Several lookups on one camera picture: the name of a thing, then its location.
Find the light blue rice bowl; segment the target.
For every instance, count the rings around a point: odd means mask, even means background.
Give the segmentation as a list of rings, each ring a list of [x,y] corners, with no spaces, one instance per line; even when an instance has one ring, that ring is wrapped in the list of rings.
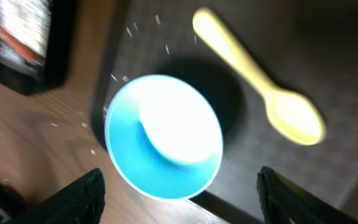
[[[109,156],[136,191],[158,200],[199,195],[223,159],[223,132],[206,98],[167,75],[125,84],[105,120]]]

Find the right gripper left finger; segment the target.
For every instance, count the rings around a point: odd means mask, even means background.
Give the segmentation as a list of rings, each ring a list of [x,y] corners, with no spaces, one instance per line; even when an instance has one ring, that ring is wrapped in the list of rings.
[[[105,183],[95,168],[8,224],[99,224],[105,206]]]

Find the orange carrot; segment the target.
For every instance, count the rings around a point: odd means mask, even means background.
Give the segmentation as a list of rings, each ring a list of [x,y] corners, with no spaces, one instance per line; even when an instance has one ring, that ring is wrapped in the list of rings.
[[[10,45],[20,56],[24,57],[28,61],[36,61],[38,54],[33,51],[30,47],[23,44],[13,35],[0,25],[0,38]]]

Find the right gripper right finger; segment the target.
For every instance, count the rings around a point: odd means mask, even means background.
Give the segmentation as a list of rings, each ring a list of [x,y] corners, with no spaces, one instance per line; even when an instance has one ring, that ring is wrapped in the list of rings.
[[[257,174],[257,191],[267,224],[358,224],[268,166]]]

